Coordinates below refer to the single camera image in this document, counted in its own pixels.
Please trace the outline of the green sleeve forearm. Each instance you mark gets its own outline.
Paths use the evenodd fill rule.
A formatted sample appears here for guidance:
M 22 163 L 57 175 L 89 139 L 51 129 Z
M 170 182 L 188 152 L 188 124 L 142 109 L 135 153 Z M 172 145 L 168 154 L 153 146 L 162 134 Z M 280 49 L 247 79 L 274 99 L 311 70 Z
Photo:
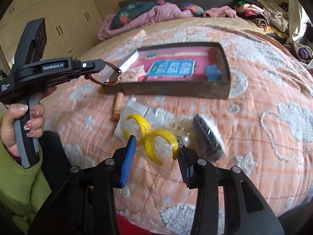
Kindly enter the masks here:
M 17 230 L 4 227 L 1 234 L 26 234 L 51 189 L 41 169 L 41 151 L 33 167 L 25 169 L 17 162 L 14 119 L 8 115 L 1 118 L 1 214 L 7 215 Z

